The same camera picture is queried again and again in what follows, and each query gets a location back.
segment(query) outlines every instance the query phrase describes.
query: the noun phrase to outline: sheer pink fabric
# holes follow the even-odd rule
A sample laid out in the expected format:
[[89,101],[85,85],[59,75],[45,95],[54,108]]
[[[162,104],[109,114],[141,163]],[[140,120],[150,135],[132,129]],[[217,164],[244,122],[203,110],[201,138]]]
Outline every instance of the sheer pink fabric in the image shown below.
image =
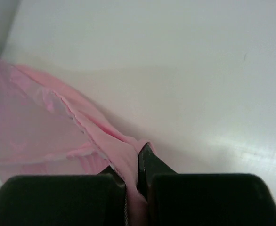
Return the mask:
[[97,174],[110,165],[127,185],[131,225],[147,225],[147,203],[136,189],[145,143],[121,134],[60,80],[0,60],[3,182],[20,174]]

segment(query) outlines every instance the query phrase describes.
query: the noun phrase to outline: garment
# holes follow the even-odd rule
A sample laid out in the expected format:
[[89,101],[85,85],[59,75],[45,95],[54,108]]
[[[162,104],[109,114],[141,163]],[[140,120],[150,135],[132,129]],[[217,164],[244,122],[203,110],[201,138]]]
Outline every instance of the garment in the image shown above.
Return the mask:
[[146,143],[120,133],[59,79],[0,59],[3,182],[19,174],[97,174],[111,166],[127,186],[130,225],[147,225],[147,202],[136,188]]

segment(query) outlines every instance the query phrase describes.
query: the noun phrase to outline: pink fabric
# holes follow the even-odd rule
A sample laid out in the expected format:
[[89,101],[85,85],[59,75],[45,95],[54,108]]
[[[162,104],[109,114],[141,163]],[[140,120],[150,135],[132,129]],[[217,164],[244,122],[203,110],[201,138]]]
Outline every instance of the pink fabric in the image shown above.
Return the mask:
[[127,185],[130,225],[147,225],[137,191],[137,141],[116,130],[86,98],[48,73],[0,60],[0,178],[97,174],[111,166]]

